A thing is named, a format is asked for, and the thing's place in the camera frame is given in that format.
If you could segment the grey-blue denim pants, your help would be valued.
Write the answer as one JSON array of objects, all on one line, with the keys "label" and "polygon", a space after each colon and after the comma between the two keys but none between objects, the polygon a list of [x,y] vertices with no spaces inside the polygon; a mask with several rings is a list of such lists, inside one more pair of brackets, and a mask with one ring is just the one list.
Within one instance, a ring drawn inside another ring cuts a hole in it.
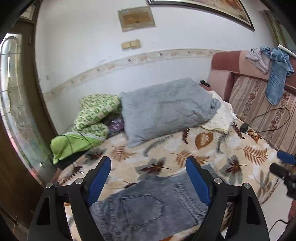
[{"label": "grey-blue denim pants", "polygon": [[89,210],[105,240],[162,240],[200,225],[208,207],[183,171],[145,177]]}]

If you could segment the leaf-patterned bed cover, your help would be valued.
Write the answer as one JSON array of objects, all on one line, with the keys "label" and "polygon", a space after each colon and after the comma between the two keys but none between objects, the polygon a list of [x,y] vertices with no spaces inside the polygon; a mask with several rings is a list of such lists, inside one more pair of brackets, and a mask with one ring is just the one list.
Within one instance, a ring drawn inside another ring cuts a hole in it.
[{"label": "leaf-patterned bed cover", "polygon": [[57,181],[69,185],[95,168],[103,156],[111,159],[111,172],[100,200],[133,187],[144,177],[166,177],[184,172],[188,157],[203,167],[212,167],[227,183],[251,184],[260,203],[265,203],[279,185],[279,178],[269,172],[278,163],[276,150],[253,130],[241,133],[241,120],[234,120],[222,133],[200,126],[144,142],[129,148],[124,133],[79,157],[66,167]]}]

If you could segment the black power adapter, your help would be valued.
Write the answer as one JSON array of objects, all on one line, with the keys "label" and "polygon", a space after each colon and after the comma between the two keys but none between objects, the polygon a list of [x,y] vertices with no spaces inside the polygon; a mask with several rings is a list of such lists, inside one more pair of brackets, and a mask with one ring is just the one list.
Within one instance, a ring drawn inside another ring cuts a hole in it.
[{"label": "black power adapter", "polygon": [[240,127],[240,131],[242,133],[247,133],[248,132],[248,129],[249,129],[249,125],[247,123],[243,123]]}]

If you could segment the striped brown cushion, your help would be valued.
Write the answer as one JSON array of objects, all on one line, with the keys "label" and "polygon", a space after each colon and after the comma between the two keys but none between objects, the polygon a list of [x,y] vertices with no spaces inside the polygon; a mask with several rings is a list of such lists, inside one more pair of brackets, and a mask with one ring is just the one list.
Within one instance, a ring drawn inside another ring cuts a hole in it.
[{"label": "striped brown cushion", "polygon": [[265,95],[267,82],[240,76],[234,83],[229,102],[234,113],[272,147],[295,154],[295,95],[284,91],[278,105]]}]

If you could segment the cream white pillow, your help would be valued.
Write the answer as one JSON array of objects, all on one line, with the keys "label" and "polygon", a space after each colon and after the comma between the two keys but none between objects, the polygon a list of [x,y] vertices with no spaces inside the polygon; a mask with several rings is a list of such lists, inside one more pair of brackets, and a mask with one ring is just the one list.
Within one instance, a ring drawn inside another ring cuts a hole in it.
[{"label": "cream white pillow", "polygon": [[201,127],[208,131],[227,133],[234,120],[237,119],[236,114],[233,112],[233,107],[230,103],[225,102],[214,90],[208,93],[212,98],[218,99],[221,105],[215,115],[209,121],[202,124]]}]

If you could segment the brown door with glass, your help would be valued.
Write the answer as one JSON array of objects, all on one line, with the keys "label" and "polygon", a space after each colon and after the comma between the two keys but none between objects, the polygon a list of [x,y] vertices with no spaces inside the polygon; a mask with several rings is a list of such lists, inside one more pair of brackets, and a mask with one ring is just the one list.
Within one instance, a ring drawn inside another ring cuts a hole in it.
[{"label": "brown door with glass", "polygon": [[1,210],[30,226],[44,185],[56,168],[56,132],[37,81],[35,28],[18,20],[1,41]]}]

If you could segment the blue jeans on headboard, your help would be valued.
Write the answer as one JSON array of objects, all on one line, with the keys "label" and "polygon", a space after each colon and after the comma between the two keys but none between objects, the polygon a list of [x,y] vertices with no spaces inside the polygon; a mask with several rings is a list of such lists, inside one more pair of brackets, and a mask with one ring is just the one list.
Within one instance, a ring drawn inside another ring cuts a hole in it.
[{"label": "blue jeans on headboard", "polygon": [[260,48],[266,57],[271,60],[269,79],[265,90],[265,95],[271,105],[278,105],[285,90],[285,80],[295,72],[290,62],[290,55],[283,49]]}]

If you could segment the grey cloth on headboard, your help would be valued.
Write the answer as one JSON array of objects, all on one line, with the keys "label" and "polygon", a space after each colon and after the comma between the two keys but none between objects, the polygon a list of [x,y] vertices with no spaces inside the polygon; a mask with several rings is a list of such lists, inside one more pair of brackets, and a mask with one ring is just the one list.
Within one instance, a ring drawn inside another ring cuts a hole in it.
[{"label": "grey cloth on headboard", "polygon": [[245,58],[258,68],[263,74],[269,72],[270,59],[260,49],[251,49],[245,54]]}]

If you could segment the green patterned blanket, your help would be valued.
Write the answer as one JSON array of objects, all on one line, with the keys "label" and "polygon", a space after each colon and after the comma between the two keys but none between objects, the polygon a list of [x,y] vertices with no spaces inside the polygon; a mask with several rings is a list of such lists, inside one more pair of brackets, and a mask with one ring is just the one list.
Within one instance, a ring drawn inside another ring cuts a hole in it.
[{"label": "green patterned blanket", "polygon": [[121,102],[116,95],[93,94],[80,99],[80,111],[71,130],[51,140],[53,164],[101,145],[108,136],[108,126],[102,121],[120,110]]}]

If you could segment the small black object on ledge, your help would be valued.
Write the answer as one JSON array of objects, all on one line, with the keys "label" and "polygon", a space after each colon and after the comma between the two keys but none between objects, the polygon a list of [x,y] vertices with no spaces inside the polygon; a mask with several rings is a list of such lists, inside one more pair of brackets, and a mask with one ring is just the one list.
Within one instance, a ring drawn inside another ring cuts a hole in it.
[{"label": "small black object on ledge", "polygon": [[200,81],[200,84],[201,85],[205,85],[206,87],[210,87],[210,84],[208,84],[206,81],[204,81],[204,80],[201,80]]}]

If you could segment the purple patterned cloth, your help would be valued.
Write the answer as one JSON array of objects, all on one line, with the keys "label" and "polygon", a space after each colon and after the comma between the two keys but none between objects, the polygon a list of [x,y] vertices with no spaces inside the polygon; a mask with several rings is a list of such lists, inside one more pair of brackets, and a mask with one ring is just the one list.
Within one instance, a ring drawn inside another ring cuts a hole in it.
[{"label": "purple patterned cloth", "polygon": [[108,137],[113,137],[124,131],[124,120],[122,116],[118,116],[110,120],[108,126]]}]

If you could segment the grey quilted pillow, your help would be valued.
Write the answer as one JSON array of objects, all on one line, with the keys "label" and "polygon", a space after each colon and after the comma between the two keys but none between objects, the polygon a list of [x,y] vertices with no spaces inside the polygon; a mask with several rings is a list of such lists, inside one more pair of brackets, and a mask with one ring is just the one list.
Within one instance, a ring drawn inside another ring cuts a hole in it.
[{"label": "grey quilted pillow", "polygon": [[199,126],[215,116],[220,100],[190,78],[119,95],[128,147]]}]

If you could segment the framed wall painting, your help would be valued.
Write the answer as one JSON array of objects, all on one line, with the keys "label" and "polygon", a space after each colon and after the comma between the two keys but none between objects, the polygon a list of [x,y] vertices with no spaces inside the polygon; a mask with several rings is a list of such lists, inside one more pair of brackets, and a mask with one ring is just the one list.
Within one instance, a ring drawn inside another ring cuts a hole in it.
[{"label": "framed wall painting", "polygon": [[232,21],[237,22],[244,27],[255,31],[253,23],[241,1],[239,0],[201,0],[201,1],[188,1],[188,0],[175,0],[175,1],[155,1],[148,0],[149,5],[174,5],[186,8],[202,9],[212,12],[219,16],[224,16]]}]

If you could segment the beige wall switches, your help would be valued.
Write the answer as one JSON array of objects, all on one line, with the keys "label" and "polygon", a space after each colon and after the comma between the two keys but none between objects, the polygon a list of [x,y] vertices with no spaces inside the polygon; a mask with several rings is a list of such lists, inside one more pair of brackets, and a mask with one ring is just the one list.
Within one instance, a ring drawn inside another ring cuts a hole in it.
[{"label": "beige wall switches", "polygon": [[121,49],[123,51],[139,49],[141,47],[142,46],[139,39],[121,43]]}]

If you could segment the wall breaker panel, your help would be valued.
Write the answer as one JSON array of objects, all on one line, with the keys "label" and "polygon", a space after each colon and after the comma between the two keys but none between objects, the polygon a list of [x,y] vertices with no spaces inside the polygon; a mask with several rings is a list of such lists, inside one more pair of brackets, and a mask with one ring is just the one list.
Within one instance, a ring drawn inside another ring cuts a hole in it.
[{"label": "wall breaker panel", "polygon": [[156,26],[151,8],[148,6],[122,9],[117,13],[123,32]]}]

